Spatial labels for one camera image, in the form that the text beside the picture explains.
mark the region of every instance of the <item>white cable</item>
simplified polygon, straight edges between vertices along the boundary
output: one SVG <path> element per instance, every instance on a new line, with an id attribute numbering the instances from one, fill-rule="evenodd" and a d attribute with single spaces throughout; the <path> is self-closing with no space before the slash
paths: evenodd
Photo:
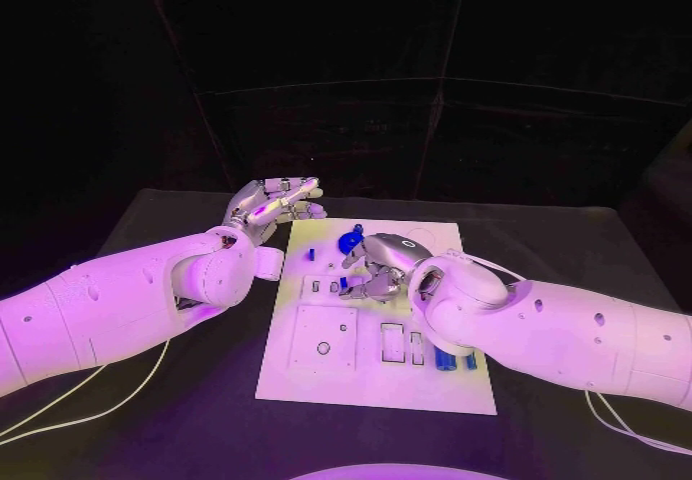
<path id="1" fill-rule="evenodd" d="M 509 273 L 520 282 L 523 282 L 526 279 L 517 275 L 512 270 L 507 270 L 504 267 L 500 267 L 496 263 L 490 262 L 488 260 L 474 257 L 473 255 L 468 255 L 464 253 L 465 258 L 471 259 L 475 263 L 480 263 L 486 267 L 490 267 L 493 270 L 499 270 L 500 272 Z"/>
<path id="2" fill-rule="evenodd" d="M 33 435 L 36 433 L 40 433 L 40 432 L 47 432 L 49 430 L 55 430 L 57 428 L 62 428 L 62 427 L 69 427 L 70 425 L 76 425 L 78 423 L 83 423 L 83 422 L 88 422 L 89 420 L 95 420 L 96 418 L 101 418 L 102 416 L 108 415 L 111 412 L 114 412 L 129 400 L 131 398 L 137 395 L 137 393 L 140 392 L 140 390 L 144 388 L 144 385 L 147 384 L 148 380 L 151 379 L 151 377 L 154 376 L 154 373 L 155 373 L 155 370 L 158 369 L 158 365 L 161 364 L 161 360 L 163 360 L 163 356 L 166 355 L 166 350 L 168 349 L 168 342 L 170 340 L 166 340 L 166 343 L 163 345 L 163 350 L 161 350 L 161 354 L 158 355 L 158 360 L 155 361 L 155 364 L 154 364 L 154 367 L 151 368 L 151 371 L 148 372 L 148 375 L 147 377 L 144 378 L 142 382 L 140 383 L 140 386 L 134 389 L 132 393 L 125 397 L 125 399 L 114 406 L 111 407 L 108 410 L 105 410 L 105 412 L 101 412 L 101 413 L 96 413 L 96 415 L 92 415 L 91 417 L 85 417 L 85 418 L 80 418 L 78 420 L 72 420 L 69 422 L 65 422 L 65 423 L 59 423 L 56 425 L 50 425 L 49 427 L 43 427 L 43 428 L 37 428 L 36 430 L 31 430 L 26 433 L 21 433 L 20 435 L 8 438 L 7 440 L 3 440 L 0 442 L 0 446 L 1 445 L 6 445 L 7 443 L 13 442 L 14 440 L 18 440 L 20 438 L 24 438 L 27 437 L 29 435 Z"/>
<path id="3" fill-rule="evenodd" d="M 586 403 L 588 403 L 588 408 L 591 409 L 591 413 L 594 414 L 594 417 L 598 419 L 598 421 L 611 429 L 614 430 L 615 432 L 621 433 L 623 435 L 627 435 L 628 437 L 633 437 L 636 438 L 641 443 L 644 443 L 646 445 L 648 445 L 650 447 L 653 448 L 657 448 L 659 450 L 666 450 L 667 452 L 673 452 L 673 453 L 679 453 L 682 455 L 690 455 L 692 456 L 692 450 L 687 450 L 686 448 L 683 447 L 679 447 L 677 445 L 673 445 L 670 443 L 666 443 L 666 442 L 661 442 L 660 440 L 656 440 L 653 438 L 648 438 L 646 437 L 644 435 L 640 435 L 638 433 L 634 433 L 634 431 L 631 430 L 631 428 L 627 426 L 627 424 L 624 423 L 624 420 L 620 418 L 620 415 L 617 415 L 615 413 L 615 410 L 612 409 L 612 407 L 610 406 L 610 403 L 607 402 L 605 398 L 602 397 L 602 395 L 595 392 L 595 394 L 598 395 L 598 398 L 601 399 L 605 407 L 608 408 L 610 410 L 610 413 L 612 413 L 612 416 L 615 417 L 620 425 L 624 427 L 624 430 L 614 427 L 612 425 L 610 425 L 608 422 L 605 422 L 605 420 L 599 417 L 598 413 L 595 412 L 595 408 L 594 408 L 594 405 L 591 403 L 591 397 L 588 395 L 588 390 L 584 390 L 584 395 L 586 397 Z"/>
<path id="4" fill-rule="evenodd" d="M 14 424 L 7 430 L 0 432 L 0 437 L 4 437 L 16 428 L 18 428 L 29 420 L 36 418 L 57 402 L 65 400 L 78 390 L 79 388 L 83 387 L 86 382 L 101 373 L 101 370 L 108 366 L 105 364 L 83 380 L 82 382 L 69 390 L 67 393 L 65 393 L 62 396 L 59 396 L 33 415 L 29 415 L 17 424 Z"/>

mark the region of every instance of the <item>humanoid robot arm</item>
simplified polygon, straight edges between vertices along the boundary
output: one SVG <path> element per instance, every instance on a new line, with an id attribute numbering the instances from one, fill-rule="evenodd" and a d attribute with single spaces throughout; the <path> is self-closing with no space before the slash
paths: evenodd
<path id="1" fill-rule="evenodd" d="M 432 257 L 398 235 L 372 235 L 357 248 L 344 266 L 364 256 L 375 276 L 341 296 L 382 301 L 406 285 L 413 317 L 441 350 L 467 355 L 475 347 L 558 385 L 692 410 L 689 316 L 552 283 L 503 285 L 463 252 Z"/>
<path id="2" fill-rule="evenodd" d="M 317 179 L 251 182 L 223 225 L 96 258 L 0 301 L 0 396 L 151 348 L 236 305 L 253 277 L 278 280 L 275 223 L 323 218 Z"/>

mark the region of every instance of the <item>rectangular slot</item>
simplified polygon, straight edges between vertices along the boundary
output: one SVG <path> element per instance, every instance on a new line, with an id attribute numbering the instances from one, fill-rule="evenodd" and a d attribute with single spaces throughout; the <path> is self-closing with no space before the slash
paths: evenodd
<path id="1" fill-rule="evenodd" d="M 403 346 L 403 325 L 401 323 L 382 323 L 382 362 L 406 363 Z"/>
<path id="2" fill-rule="evenodd" d="M 424 364 L 421 332 L 411 332 L 411 363 L 413 365 Z"/>

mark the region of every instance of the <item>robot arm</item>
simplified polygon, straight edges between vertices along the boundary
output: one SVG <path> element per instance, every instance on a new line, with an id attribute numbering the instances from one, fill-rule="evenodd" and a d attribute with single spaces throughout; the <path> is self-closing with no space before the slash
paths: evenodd
<path id="1" fill-rule="evenodd" d="M 396 245 L 385 245 L 377 235 L 363 241 L 372 252 L 367 264 L 402 258 L 392 252 L 383 256 L 367 243 L 377 241 L 396 252 L 412 250 L 402 237 Z M 413 317 L 441 350 L 467 355 L 475 347 L 507 368 L 558 385 L 692 410 L 689 316 L 563 285 L 530 280 L 503 285 L 452 250 L 418 257 L 395 272 L 398 283 L 408 285 Z"/>
<path id="2" fill-rule="evenodd" d="M 0 301 L 0 396 L 151 348 L 236 305 L 253 277 L 278 280 L 275 224 L 323 218 L 317 179 L 251 182 L 223 225 L 73 266 Z"/>

